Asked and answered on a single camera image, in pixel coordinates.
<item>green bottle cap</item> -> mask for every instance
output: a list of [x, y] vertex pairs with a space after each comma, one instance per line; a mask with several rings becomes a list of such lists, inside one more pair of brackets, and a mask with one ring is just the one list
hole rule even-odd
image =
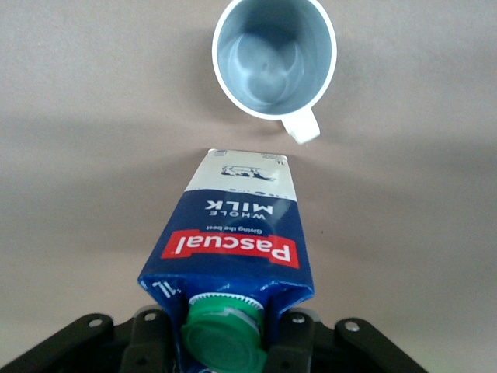
[[262, 373], [262, 306], [240, 295], [207, 293], [192, 302], [182, 341], [202, 364], [217, 373]]

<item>table surface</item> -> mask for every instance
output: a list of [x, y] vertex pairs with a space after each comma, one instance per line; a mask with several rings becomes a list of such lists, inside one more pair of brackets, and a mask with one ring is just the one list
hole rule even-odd
[[497, 366], [497, 2], [322, 4], [321, 136], [223, 94], [226, 1], [0, 4], [0, 365], [80, 315], [121, 323], [209, 148], [288, 155], [328, 326], [373, 323], [430, 372]]

